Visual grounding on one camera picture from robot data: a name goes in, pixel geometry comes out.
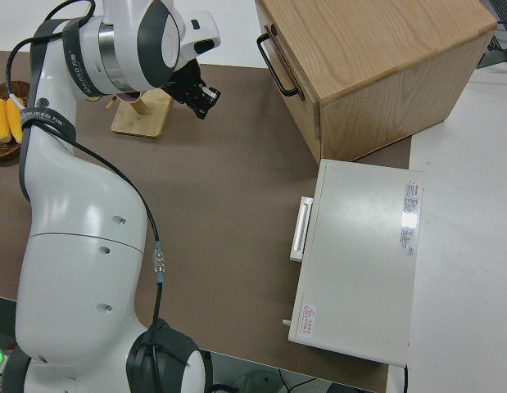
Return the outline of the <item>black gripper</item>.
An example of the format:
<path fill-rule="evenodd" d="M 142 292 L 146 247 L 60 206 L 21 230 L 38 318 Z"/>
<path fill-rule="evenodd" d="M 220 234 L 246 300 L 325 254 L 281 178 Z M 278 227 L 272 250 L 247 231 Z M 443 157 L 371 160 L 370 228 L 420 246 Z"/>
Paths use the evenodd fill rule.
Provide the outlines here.
<path fill-rule="evenodd" d="M 221 95 L 220 90 L 205 85 L 197 60 L 190 60 L 176 70 L 166 83 L 165 92 L 175 101 L 190 107 L 200 120 L 206 118 Z"/>

